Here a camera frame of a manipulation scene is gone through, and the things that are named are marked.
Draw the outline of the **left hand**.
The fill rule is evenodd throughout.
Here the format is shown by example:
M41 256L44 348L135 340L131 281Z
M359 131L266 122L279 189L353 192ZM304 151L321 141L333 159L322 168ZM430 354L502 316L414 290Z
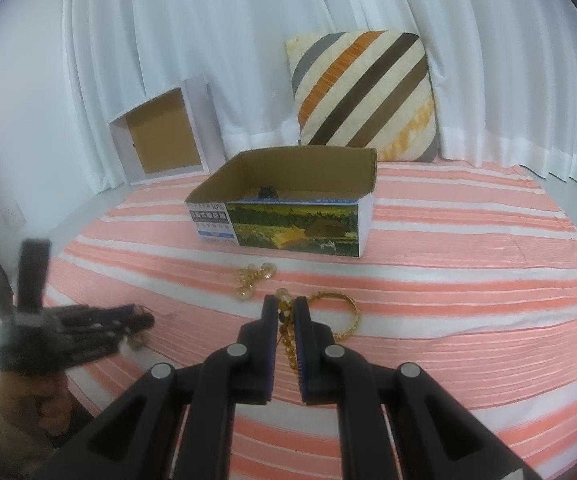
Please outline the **left hand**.
M0 372L0 414L26 434L66 434L72 418L66 374Z

